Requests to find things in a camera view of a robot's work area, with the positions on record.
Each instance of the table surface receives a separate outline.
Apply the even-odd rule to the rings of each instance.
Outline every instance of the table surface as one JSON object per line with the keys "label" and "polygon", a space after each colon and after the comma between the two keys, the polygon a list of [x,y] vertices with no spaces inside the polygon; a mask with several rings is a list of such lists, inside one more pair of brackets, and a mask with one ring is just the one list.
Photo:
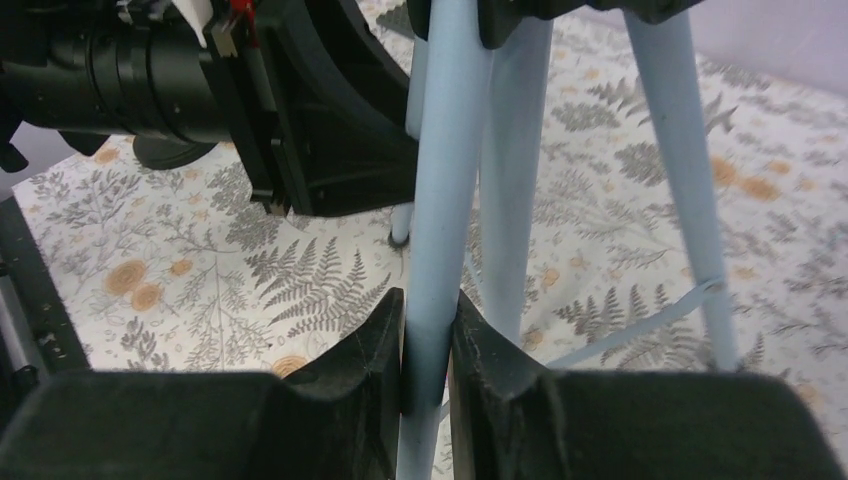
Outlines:
{"label": "table surface", "polygon": [[[373,22],[394,2],[360,5]],[[411,43],[375,32],[408,68]],[[699,68],[746,368],[794,386],[844,460],[848,102],[700,57]],[[624,33],[557,21],[546,115],[522,327],[540,361],[692,286]],[[405,286],[388,211],[269,217],[248,202],[232,146],[168,172],[140,168],[130,147],[113,138],[15,188],[94,368],[285,374]],[[477,220],[475,203],[479,264]],[[692,314],[581,366],[700,369],[707,349]],[[446,426],[435,478],[451,476]]]}

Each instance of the stool rung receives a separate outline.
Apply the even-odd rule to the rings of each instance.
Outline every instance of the stool rung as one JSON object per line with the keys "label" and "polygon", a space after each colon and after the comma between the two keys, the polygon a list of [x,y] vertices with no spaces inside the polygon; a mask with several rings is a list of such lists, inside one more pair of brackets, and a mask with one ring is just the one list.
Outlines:
{"label": "stool rung", "polygon": [[638,321],[625,329],[611,333],[597,342],[560,357],[550,363],[549,368],[566,368],[578,364],[583,360],[603,353],[610,348],[621,345],[633,338],[644,335],[663,325],[673,322],[680,317],[688,315],[700,307],[711,295],[724,288],[724,280],[708,280],[683,295],[680,300],[660,310],[659,312]]}

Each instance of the light blue leg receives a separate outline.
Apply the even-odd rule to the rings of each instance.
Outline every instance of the light blue leg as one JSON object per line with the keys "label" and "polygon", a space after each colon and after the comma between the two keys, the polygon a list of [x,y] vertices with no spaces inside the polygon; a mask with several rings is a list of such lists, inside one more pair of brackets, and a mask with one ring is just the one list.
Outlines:
{"label": "light blue leg", "polygon": [[553,22],[527,18],[495,52],[480,158],[486,321],[518,344]]}
{"label": "light blue leg", "polygon": [[[421,138],[421,114],[424,111],[424,85],[427,81],[427,42],[415,37],[412,53],[412,74],[409,78],[409,97],[406,102],[406,133]],[[391,243],[403,246],[409,239],[412,223],[412,204],[397,205],[392,209]]]}
{"label": "light blue leg", "polygon": [[[726,281],[689,15],[684,12],[655,26],[632,14],[625,20],[695,282]],[[720,291],[703,305],[707,334],[716,366],[734,370],[730,294],[726,284],[713,288]]]}
{"label": "light blue leg", "polygon": [[427,480],[492,70],[476,0],[434,0],[403,351],[398,479]]}

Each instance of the table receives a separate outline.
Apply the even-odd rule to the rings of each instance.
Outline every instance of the table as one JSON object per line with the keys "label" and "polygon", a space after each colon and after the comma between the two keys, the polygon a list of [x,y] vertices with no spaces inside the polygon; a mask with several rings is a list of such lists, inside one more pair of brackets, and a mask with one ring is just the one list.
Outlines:
{"label": "table", "polygon": [[[370,21],[393,2],[360,2]],[[411,42],[375,27],[406,68]],[[522,340],[546,362],[691,286],[626,34],[557,21]],[[699,58],[739,344],[848,459],[848,102]],[[389,212],[266,216],[231,146],[153,172],[115,137],[15,188],[95,369],[285,375],[405,286]],[[475,206],[471,252],[480,260]],[[479,305],[466,272],[463,285]],[[696,315],[586,368],[704,368]],[[434,478],[450,478],[443,422]]]}

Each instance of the light blue stool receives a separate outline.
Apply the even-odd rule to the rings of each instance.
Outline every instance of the light blue stool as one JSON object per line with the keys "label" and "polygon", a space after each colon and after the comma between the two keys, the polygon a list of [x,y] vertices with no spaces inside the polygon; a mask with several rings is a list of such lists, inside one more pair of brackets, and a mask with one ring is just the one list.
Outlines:
{"label": "light blue stool", "polygon": [[[738,357],[687,13],[660,25],[625,14],[695,288],[678,302],[551,363],[564,368],[703,308],[715,366]],[[419,138],[415,208],[396,207],[391,239],[414,233],[403,352],[398,479],[429,479],[480,178],[487,321],[517,343],[552,22],[527,18],[496,51],[480,41],[476,0],[433,0],[429,42],[415,41],[407,129]]]}

